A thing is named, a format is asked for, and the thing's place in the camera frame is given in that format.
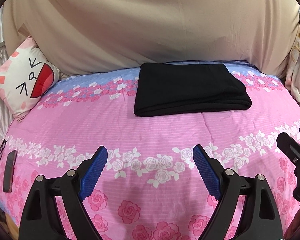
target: red open mouth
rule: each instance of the red open mouth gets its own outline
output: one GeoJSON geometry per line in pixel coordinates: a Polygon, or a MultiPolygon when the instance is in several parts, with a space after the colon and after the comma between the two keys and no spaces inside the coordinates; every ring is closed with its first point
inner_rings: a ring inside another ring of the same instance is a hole
{"type": "Polygon", "coordinates": [[[42,96],[51,87],[54,81],[53,70],[47,63],[43,64],[43,67],[35,81],[30,98],[38,98],[42,96]]]}

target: pink and white pillow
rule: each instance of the pink and white pillow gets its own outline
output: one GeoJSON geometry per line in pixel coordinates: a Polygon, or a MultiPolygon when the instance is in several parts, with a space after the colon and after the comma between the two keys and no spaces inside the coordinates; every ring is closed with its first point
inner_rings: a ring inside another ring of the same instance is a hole
{"type": "Polygon", "coordinates": [[[29,36],[0,67],[0,97],[21,121],[62,75],[29,36]]]}

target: orange ear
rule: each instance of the orange ear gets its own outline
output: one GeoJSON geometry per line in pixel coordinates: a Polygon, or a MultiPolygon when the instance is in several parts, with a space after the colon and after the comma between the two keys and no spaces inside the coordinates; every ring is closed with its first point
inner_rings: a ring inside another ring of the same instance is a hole
{"type": "Polygon", "coordinates": [[[5,76],[0,76],[0,84],[4,84],[4,80],[6,79],[5,76]]]}

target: black phone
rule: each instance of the black phone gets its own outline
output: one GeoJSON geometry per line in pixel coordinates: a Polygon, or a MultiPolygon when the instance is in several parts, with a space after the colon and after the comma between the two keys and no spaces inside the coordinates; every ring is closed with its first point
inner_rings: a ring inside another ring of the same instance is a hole
{"type": "Polygon", "coordinates": [[[3,192],[12,191],[13,171],[14,171],[14,164],[16,162],[16,157],[17,157],[16,150],[8,154],[6,167],[4,169],[4,176],[3,176],[3,192]]]}

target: pink bedsheet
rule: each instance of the pink bedsheet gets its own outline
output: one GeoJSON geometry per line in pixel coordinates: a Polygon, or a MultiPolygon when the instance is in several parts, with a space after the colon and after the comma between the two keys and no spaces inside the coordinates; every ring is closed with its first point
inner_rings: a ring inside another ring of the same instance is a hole
{"type": "MultiPolygon", "coordinates": [[[[117,72],[117,78],[106,76],[110,79],[105,84],[100,81],[103,74],[94,75],[89,85],[69,79],[69,90],[55,89],[21,123],[11,125],[0,161],[1,206],[19,225],[38,174],[59,177],[103,145],[108,163],[84,201],[103,239],[194,240],[217,205],[192,159],[193,147],[201,144],[209,156],[240,175],[266,176],[286,230],[298,210],[292,197],[296,178],[275,140],[285,131],[300,143],[300,108],[278,80],[249,73],[233,72],[251,97],[252,107],[246,111],[152,118],[133,114],[138,73],[125,79],[117,72]],[[13,190],[6,194],[4,165],[13,149],[18,150],[13,190]]],[[[243,199],[226,239],[234,236],[243,199]]],[[[62,200],[57,203],[67,236],[75,239],[62,200]]]]}

